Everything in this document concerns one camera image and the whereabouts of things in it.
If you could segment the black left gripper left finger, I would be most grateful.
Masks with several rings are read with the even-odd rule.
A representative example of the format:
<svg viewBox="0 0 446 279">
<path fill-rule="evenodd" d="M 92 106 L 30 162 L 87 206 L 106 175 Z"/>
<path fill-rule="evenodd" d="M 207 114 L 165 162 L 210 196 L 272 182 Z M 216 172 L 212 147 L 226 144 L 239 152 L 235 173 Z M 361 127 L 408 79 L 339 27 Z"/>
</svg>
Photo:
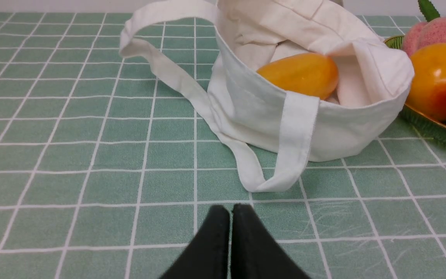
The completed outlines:
<svg viewBox="0 0 446 279">
<path fill-rule="evenodd" d="M 193 240 L 163 273 L 161 279 L 226 279 L 230 214 L 212 205 Z"/>
</svg>

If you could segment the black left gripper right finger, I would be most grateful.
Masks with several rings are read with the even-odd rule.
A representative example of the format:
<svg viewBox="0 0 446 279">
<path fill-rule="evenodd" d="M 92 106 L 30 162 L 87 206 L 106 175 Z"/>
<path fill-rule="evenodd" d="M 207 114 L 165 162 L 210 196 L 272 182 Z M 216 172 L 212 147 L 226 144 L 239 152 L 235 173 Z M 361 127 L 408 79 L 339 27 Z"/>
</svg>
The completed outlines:
<svg viewBox="0 0 446 279">
<path fill-rule="evenodd" d="M 232 210 L 232 279 L 309 279 L 278 245 L 249 204 Z"/>
</svg>

